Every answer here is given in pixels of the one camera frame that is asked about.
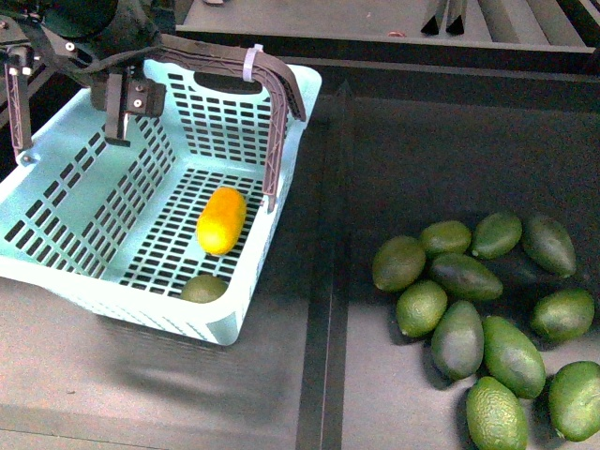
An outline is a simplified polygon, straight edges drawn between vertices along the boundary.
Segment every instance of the plastic basket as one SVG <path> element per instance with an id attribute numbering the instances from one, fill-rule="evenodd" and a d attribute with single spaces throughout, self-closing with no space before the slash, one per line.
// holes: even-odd
<path id="1" fill-rule="evenodd" d="M 321 77 L 291 67 L 310 116 Z M 31 163 L 0 184 L 0 276 L 41 286 L 96 314 L 230 345 L 237 339 L 293 178 L 307 126 L 288 120 L 277 203 L 267 212 L 262 180 L 270 101 L 216 92 L 194 73 L 148 61 L 168 86 L 160 119 L 137 117 L 129 148 L 103 139 L 106 113 L 82 90 L 34 136 Z M 212 192 L 232 186 L 247 199 L 235 248 L 203 252 L 195 224 Z M 218 300 L 178 298 L 210 273 L 229 282 Z"/>

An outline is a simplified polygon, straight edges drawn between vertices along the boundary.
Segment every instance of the basket slot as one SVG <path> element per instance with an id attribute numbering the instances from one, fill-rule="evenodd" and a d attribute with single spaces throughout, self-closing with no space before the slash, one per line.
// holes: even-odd
<path id="1" fill-rule="evenodd" d="M 79 192 L 79 197 L 73 197 L 70 204 L 68 199 L 109 148 L 100 132 L 57 171 L 56 179 L 49 182 L 43 194 L 6 233 L 5 240 L 48 267 L 99 277 L 175 161 L 159 121 L 150 122 L 144 118 L 137 120 L 140 129 L 145 130 L 146 148 L 81 234 L 68 223 L 72 223 L 73 215 L 82 208 L 83 195 Z"/>
<path id="2" fill-rule="evenodd" d="M 170 73 L 169 79 L 192 155 L 264 165 L 271 117 L 268 94 L 258 104 L 224 100 L 194 94 L 179 74 Z"/>
<path id="3" fill-rule="evenodd" d="M 177 297 L 188 279 L 210 273 L 230 281 L 263 198 L 261 179 L 187 168 L 160 211 L 120 284 Z M 247 200 L 240 238 L 227 255 L 209 255 L 196 241 L 196 221 L 219 186 L 238 189 Z"/>

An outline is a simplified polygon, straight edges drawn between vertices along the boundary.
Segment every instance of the green avocado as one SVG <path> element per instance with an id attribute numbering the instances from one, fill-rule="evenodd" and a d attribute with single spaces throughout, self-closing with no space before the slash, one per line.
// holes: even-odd
<path id="1" fill-rule="evenodd" d="M 219 277 L 202 274 L 190 278 L 179 297 L 193 303 L 210 303 L 227 291 L 227 283 Z"/>
<path id="2" fill-rule="evenodd" d="M 487 216 L 475 227 L 471 254 L 482 260 L 498 258 L 518 244 L 522 233 L 521 220 L 513 213 Z"/>
<path id="3" fill-rule="evenodd" d="M 523 223 L 521 243 L 525 253 L 549 273 L 567 278 L 577 271 L 571 236 L 553 218 L 542 214 L 527 218 Z"/>
<path id="4" fill-rule="evenodd" d="M 542 355 L 506 319 L 484 319 L 484 361 L 489 373 L 519 398 L 536 398 L 546 384 Z"/>
<path id="5" fill-rule="evenodd" d="M 373 282 L 378 289 L 393 293 L 411 285 L 423 272 L 425 251 L 410 236 L 397 236 L 377 250 L 373 259 Z"/>
<path id="6" fill-rule="evenodd" d="M 494 300 L 503 284 L 483 264 L 467 255 L 444 253 L 433 260 L 429 276 L 446 291 L 465 300 Z"/>
<path id="7" fill-rule="evenodd" d="M 583 289 L 563 289 L 544 297 L 533 309 L 533 331 L 554 342 L 578 338 L 592 326 L 593 303 Z"/>
<path id="8" fill-rule="evenodd" d="M 568 441 L 580 443 L 600 431 L 600 366 L 577 361 L 561 368 L 548 393 L 550 420 Z"/>
<path id="9" fill-rule="evenodd" d="M 428 258 L 442 253 L 464 253 L 471 243 L 471 230 L 457 220 L 429 225 L 419 237 Z"/>
<path id="10" fill-rule="evenodd" d="M 402 293 L 396 305 L 400 332 L 409 338 L 420 338 L 432 331 L 448 305 L 448 296 L 430 279 L 417 281 Z"/>
<path id="11" fill-rule="evenodd" d="M 473 304 L 457 301 L 442 316 L 431 338 L 433 362 L 452 380 L 473 375 L 484 357 L 484 329 Z"/>
<path id="12" fill-rule="evenodd" d="M 467 394 L 467 426 L 479 450 L 525 450 L 525 412 L 510 389 L 483 377 Z"/>

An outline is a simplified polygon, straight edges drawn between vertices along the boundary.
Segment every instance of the black surface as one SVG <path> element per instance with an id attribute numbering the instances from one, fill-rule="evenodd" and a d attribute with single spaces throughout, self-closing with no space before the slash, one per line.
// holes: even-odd
<path id="1" fill-rule="evenodd" d="M 592 17 L 583 4 L 578 0 L 557 0 L 557 2 L 585 44 L 589 47 L 600 47 L 600 23 Z"/>
<path id="2" fill-rule="evenodd" d="M 504 209 L 522 217 L 551 215 L 572 235 L 577 274 L 551 276 L 517 247 L 487 262 L 504 294 L 477 307 L 483 316 L 510 318 L 533 338 L 549 375 L 571 361 L 600 362 L 598 320 L 586 336 L 562 346 L 547 345 L 528 327 L 534 302 L 557 289 L 580 286 L 600 298 L 600 117 L 381 99 L 357 99 L 354 111 L 342 448 L 474 449 L 464 415 L 474 377 L 450 383 L 432 365 L 428 337 L 399 333 L 398 295 L 373 286 L 373 256 L 385 240 L 418 236 L 436 221 L 458 219 L 473 228 Z M 528 448 L 561 443 L 543 399 L 523 405 L 530 418 Z M 592 450 L 599 440 L 561 449 Z"/>
<path id="3" fill-rule="evenodd" d="M 538 71 L 546 73 L 582 73 L 592 49 L 565 51 L 508 46 L 469 46 L 426 44 L 423 42 L 375 42 L 350 39 L 254 36 L 243 34 L 178 31 L 178 36 L 249 48 L 256 42 L 278 56 L 369 61 L 449 68 L 487 68 Z"/>
<path id="4" fill-rule="evenodd" d="M 393 98 L 465 106 L 496 106 L 565 112 L 599 113 L 600 78 L 484 71 L 410 65 L 332 62 L 285 58 L 315 68 L 322 90 L 333 94 L 344 82 L 358 98 Z"/>
<path id="5" fill-rule="evenodd" d="M 341 442 L 349 242 L 345 239 L 348 204 L 347 158 L 352 146 L 352 93 L 347 84 L 331 99 L 322 178 L 316 263 L 307 320 L 297 450 L 337 448 Z"/>
<path id="6" fill-rule="evenodd" d="M 593 52 L 585 67 L 585 71 L 590 75 L 600 75 L 600 47 Z"/>

